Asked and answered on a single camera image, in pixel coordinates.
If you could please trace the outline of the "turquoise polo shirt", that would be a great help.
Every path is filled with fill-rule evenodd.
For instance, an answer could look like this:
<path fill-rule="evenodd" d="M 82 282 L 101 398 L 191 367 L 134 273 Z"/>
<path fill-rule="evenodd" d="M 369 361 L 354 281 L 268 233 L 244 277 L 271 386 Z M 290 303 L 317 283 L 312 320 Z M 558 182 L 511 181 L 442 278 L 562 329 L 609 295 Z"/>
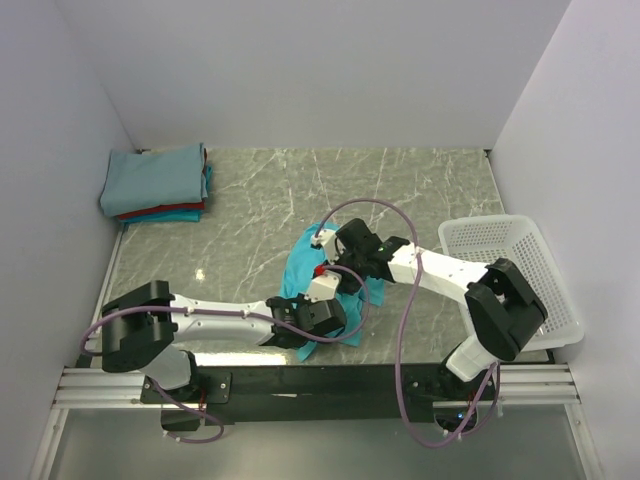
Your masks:
<path fill-rule="evenodd" d="M 305 293 L 311 283 L 315 267 L 326 260 L 323 250 L 317 250 L 311 246 L 311 239 L 318 226 L 318 222 L 309 226 L 290 251 L 280 284 L 280 297 L 294 298 L 298 294 Z M 369 300 L 371 306 L 380 307 L 383 305 L 385 299 L 384 281 L 367 278 L 365 283 L 369 297 L 366 297 L 364 290 L 360 290 L 356 295 L 338 294 L 336 296 L 347 319 L 343 334 L 351 333 L 360 324 L 366 300 Z"/>

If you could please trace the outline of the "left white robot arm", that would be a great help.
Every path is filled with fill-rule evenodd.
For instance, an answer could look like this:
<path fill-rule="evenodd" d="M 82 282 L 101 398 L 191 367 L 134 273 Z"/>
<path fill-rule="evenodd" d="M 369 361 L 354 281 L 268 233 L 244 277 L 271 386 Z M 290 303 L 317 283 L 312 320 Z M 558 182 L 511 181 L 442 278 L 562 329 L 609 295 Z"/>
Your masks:
<path fill-rule="evenodd" d="M 176 401 L 193 399 L 200 388 L 194 355 L 181 342 L 239 341 L 255 346 L 298 349 L 310 335 L 327 337 L 346 327 L 337 299 L 311 302 L 271 297 L 252 303 L 191 299 L 170 292 L 166 281 L 151 281 L 102 308 L 108 316 L 134 309 L 102 327 L 102 369 L 141 371 Z"/>

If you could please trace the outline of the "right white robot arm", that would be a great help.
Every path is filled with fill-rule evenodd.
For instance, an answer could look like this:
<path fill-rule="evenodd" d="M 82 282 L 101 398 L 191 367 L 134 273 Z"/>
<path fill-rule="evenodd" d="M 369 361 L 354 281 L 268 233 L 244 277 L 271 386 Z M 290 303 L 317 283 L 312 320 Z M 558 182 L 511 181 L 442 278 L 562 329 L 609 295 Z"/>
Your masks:
<path fill-rule="evenodd" d="M 439 387 L 460 399 L 474 379 L 498 361 L 514 360 L 548 317 L 519 268 L 506 258 L 490 264 L 459 260 L 397 236 L 383 241 L 356 218 L 336 231 L 323 229 L 314 242 L 331 264 L 361 278 L 414 284 L 464 306 L 472 332 L 443 362 Z"/>

